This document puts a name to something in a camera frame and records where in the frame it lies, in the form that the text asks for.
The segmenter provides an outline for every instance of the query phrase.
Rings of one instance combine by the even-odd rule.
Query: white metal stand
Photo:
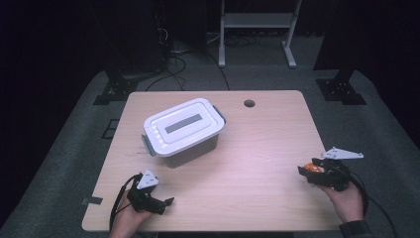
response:
[[[220,20],[219,66],[226,65],[225,61],[225,29],[226,28],[288,28],[286,41],[282,42],[289,67],[295,68],[296,61],[290,50],[302,0],[296,1],[293,13],[225,13],[225,0],[222,0]]]

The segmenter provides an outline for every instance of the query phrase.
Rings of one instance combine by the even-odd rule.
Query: person's hand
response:
[[[365,219],[362,194],[352,182],[349,182],[349,187],[343,191],[336,191],[326,186],[318,187],[330,197],[343,223]]]
[[[112,230],[109,235],[110,238],[132,237],[139,229],[140,225],[153,215],[153,213],[148,211],[137,212],[130,204],[127,193],[128,191],[126,190],[121,198],[118,210],[122,210],[115,216],[114,224],[112,225]]]

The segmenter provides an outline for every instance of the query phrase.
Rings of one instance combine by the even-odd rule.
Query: wooden tabletop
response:
[[[227,124],[217,148],[180,167],[152,157],[142,142],[145,120],[194,98],[209,100]],[[254,107],[245,106],[253,100]],[[325,152],[299,91],[168,91],[130,95],[82,227],[108,230],[124,182],[146,169],[159,184],[152,196],[175,197],[144,231],[336,230],[341,223],[329,198],[298,171]]]

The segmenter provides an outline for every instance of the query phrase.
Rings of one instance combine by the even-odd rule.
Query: orange object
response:
[[[306,170],[308,170],[310,172],[316,172],[316,173],[322,173],[323,172],[323,170],[320,167],[317,167],[312,163],[306,164],[306,166],[304,166],[303,168],[305,168]]]

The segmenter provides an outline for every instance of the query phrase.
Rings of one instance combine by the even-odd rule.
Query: white lid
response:
[[[182,103],[154,116],[144,124],[157,155],[169,157],[217,135],[225,120],[204,98]]]

